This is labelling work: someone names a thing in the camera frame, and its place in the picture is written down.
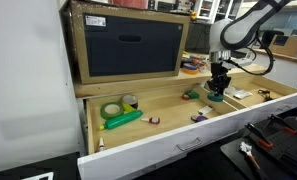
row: green object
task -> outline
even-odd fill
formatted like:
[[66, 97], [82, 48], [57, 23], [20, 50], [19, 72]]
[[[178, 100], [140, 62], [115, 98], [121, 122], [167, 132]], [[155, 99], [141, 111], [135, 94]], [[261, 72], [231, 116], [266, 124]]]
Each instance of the green object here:
[[222, 94], [215, 96], [214, 92], [209, 92], [207, 98], [214, 102], [222, 102], [224, 100], [224, 96]]
[[142, 114], [143, 114], [143, 112], [141, 110], [135, 110], [130, 113], [112, 118], [109, 121], [106, 121], [104, 125], [101, 125], [99, 127], [99, 130], [114, 129], [118, 126], [126, 124], [127, 122], [130, 122], [130, 121], [133, 121], [133, 120], [139, 118]]
[[187, 94], [190, 99], [198, 99], [199, 98], [199, 94], [196, 93], [195, 91], [187, 91], [187, 92], [185, 92], [185, 94]]
[[124, 108], [119, 103], [110, 102], [101, 106], [100, 115], [102, 118], [109, 120], [124, 114]]

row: green marker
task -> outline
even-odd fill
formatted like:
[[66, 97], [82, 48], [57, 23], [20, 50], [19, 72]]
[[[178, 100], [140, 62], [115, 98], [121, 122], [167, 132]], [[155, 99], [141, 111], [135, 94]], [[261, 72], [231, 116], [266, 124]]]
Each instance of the green marker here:
[[133, 121], [133, 120], [139, 118], [142, 114], [143, 114], [143, 112], [141, 110], [135, 110], [133, 112], [112, 118], [110, 120], [107, 120], [104, 125], [101, 125], [99, 127], [99, 130], [114, 129], [118, 126], [126, 124], [127, 122], [130, 122], [130, 121]]

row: drawer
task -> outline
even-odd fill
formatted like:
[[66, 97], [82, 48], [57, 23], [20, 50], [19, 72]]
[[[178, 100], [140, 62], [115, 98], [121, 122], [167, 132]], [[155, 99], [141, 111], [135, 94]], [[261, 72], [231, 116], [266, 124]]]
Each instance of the drawer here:
[[[199, 93], [200, 98], [182, 100], [181, 95], [192, 89]], [[78, 160], [81, 177], [121, 178], [218, 139], [229, 130], [223, 132], [223, 128], [213, 128], [209, 134], [198, 133], [203, 122], [193, 123], [190, 120], [191, 115], [197, 115], [199, 109], [210, 105], [213, 110], [205, 116], [209, 118], [206, 121], [211, 122], [213, 118], [237, 109], [226, 102], [213, 103], [207, 100], [207, 93], [196, 85], [132, 93], [138, 98], [138, 109], [144, 112], [142, 117], [159, 117], [160, 124], [135, 120], [104, 131], [99, 131], [99, 126], [105, 122], [100, 116], [101, 105], [119, 101], [123, 94], [87, 100], [90, 155]], [[107, 150], [97, 153], [100, 137], [104, 139]]]
[[237, 99], [229, 95], [225, 96], [225, 101], [227, 101], [237, 109], [243, 109], [245, 107], [263, 103], [264, 98], [258, 93], [259, 89], [269, 90], [270, 97], [273, 99], [278, 99], [290, 94], [297, 93], [297, 89], [295, 88], [286, 86], [262, 76], [246, 75], [244, 77], [232, 77], [230, 86], [237, 87], [252, 93], [251, 96], [248, 96], [244, 99]]

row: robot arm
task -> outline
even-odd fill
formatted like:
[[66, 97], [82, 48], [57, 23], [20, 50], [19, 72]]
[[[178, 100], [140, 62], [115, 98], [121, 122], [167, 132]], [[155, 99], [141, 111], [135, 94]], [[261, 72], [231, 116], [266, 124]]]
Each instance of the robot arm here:
[[260, 26], [281, 10], [291, 0], [259, 0], [246, 14], [232, 21], [223, 19], [217, 21], [210, 29], [210, 62], [212, 78], [207, 84], [212, 91], [208, 98], [212, 101], [223, 100], [224, 89], [228, 87], [231, 78], [227, 76], [229, 68], [223, 63], [233, 63], [237, 67], [250, 65], [251, 60], [242, 59], [237, 62], [230, 61], [230, 50], [247, 47], [256, 37]]

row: green tape roll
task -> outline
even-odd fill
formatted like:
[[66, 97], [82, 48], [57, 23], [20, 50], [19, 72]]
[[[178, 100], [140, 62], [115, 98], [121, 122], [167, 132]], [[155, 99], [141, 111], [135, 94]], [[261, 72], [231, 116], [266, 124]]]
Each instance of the green tape roll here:
[[116, 102], [106, 103], [100, 108], [100, 115], [102, 118], [109, 120], [114, 117], [124, 114], [124, 108]]

